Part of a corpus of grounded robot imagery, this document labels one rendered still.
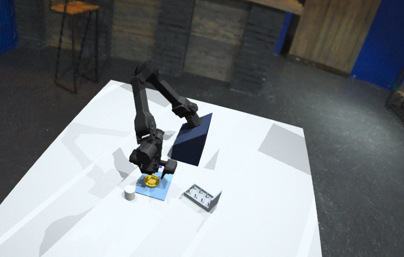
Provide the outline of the light blue square mat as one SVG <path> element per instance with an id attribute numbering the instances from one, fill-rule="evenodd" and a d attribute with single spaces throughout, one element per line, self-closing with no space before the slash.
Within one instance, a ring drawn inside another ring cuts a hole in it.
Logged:
<path id="1" fill-rule="evenodd" d="M 169 186 L 171 184 L 171 180 L 173 178 L 173 175 L 167 175 L 165 174 L 164 177 L 161 179 L 162 172 L 156 172 L 153 173 L 153 175 L 156 175 L 159 178 L 159 184 L 154 187 L 147 186 L 144 183 L 144 177 L 146 177 L 148 174 L 142 174 L 141 178 L 137 184 L 137 187 L 135 189 L 135 193 L 142 194 L 145 196 L 149 196 L 151 198 L 159 199 L 159 200 L 165 200 L 165 197 L 167 195 L 167 192 L 169 190 Z"/>

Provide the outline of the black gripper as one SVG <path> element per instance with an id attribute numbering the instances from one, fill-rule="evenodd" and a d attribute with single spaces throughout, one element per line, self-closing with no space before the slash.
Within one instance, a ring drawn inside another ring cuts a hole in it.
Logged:
<path id="1" fill-rule="evenodd" d="M 136 159 L 136 150 L 134 149 L 131 153 L 131 155 L 129 156 L 129 162 L 137 165 L 140 169 L 141 163 Z M 177 161 L 176 160 L 172 160 L 172 159 L 168 159 L 167 161 L 161 160 L 161 156 L 162 156 L 162 150 L 160 152 L 156 153 L 156 158 L 157 158 L 157 164 L 164 166 L 162 175 L 161 175 L 161 179 L 164 177 L 165 174 L 169 175 L 173 175 L 176 171 L 177 168 Z"/>

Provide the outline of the yellow plate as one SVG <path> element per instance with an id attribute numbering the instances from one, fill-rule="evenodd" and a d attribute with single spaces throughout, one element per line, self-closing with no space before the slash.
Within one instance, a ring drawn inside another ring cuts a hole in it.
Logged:
<path id="1" fill-rule="evenodd" d="M 150 187 L 157 186 L 160 182 L 159 178 L 156 175 L 147 175 L 146 177 L 144 177 L 143 181 L 147 186 Z"/>

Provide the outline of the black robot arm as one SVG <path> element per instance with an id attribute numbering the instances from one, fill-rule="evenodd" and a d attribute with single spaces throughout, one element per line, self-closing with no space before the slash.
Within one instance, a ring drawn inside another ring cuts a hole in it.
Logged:
<path id="1" fill-rule="evenodd" d="M 156 153 L 163 147 L 164 131 L 157 128 L 154 116 L 149 111 L 144 82 L 151 83 L 172 105 L 172 112 L 180 118 L 185 117 L 188 129 L 201 125 L 203 117 L 196 113 L 198 106 L 186 97 L 179 96 L 174 89 L 159 75 L 156 64 L 148 60 L 136 67 L 130 83 L 134 95 L 136 116 L 134 127 L 137 143 L 136 159 L 141 163 L 140 172 L 148 175 L 158 172 Z M 157 129 L 156 129 L 157 128 Z M 146 135 L 150 134 L 147 137 Z M 142 138 L 144 137 L 144 138 Z"/>

